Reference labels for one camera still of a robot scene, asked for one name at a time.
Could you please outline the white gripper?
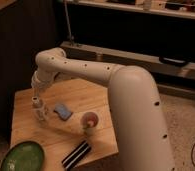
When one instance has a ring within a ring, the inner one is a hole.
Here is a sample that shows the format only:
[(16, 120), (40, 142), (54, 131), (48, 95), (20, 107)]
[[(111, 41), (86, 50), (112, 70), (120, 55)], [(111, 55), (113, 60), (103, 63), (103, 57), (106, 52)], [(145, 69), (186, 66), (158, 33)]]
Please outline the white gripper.
[(48, 89), (54, 82), (54, 74), (42, 70), (36, 70), (31, 79), (31, 86), (34, 89), (34, 98), (41, 99), (41, 93)]

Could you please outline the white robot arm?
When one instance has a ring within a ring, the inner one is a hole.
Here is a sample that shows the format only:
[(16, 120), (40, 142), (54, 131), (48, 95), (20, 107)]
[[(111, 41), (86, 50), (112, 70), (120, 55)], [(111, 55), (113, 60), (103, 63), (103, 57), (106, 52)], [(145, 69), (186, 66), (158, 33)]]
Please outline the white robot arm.
[(124, 171), (175, 171), (175, 162), (152, 75), (138, 66), (69, 59), (61, 48), (39, 52), (32, 76), (36, 93), (68, 74), (107, 88), (108, 104)]

